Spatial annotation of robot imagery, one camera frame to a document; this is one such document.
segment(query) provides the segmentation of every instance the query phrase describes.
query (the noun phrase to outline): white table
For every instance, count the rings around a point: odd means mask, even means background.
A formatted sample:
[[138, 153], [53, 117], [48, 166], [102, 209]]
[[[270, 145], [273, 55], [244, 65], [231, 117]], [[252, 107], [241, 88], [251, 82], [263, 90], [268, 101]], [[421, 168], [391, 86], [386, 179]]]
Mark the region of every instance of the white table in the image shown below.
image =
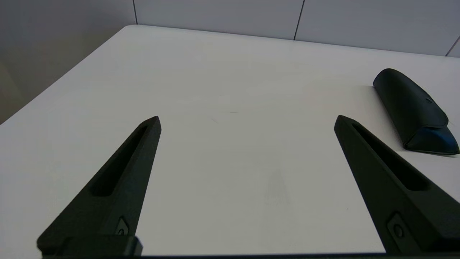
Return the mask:
[[133, 25], [0, 126], [0, 257], [35, 241], [125, 138], [162, 134], [143, 254], [383, 252], [334, 133], [351, 117], [460, 200], [460, 159], [409, 152], [372, 87], [392, 67], [460, 140], [460, 59]]

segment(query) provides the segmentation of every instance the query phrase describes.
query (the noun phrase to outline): mounting hole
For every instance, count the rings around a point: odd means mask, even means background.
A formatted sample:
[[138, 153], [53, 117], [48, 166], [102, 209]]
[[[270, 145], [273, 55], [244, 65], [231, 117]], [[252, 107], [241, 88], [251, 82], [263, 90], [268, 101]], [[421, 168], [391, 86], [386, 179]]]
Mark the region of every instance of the mounting hole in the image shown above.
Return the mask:
[[403, 228], [396, 224], [394, 227], [393, 227], [393, 231], [395, 232], [395, 235], [399, 238], [403, 238], [404, 237], [404, 231], [402, 230]]

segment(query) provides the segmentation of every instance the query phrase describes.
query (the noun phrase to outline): white wall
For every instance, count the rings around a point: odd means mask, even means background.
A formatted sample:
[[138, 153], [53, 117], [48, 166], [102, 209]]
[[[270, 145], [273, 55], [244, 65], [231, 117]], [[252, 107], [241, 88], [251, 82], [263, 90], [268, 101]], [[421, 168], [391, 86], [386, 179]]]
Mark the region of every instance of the white wall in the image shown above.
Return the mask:
[[296, 40], [445, 56], [458, 0], [305, 0]]
[[23, 102], [0, 97], [0, 123], [130, 24], [132, 0], [0, 1], [0, 88]]

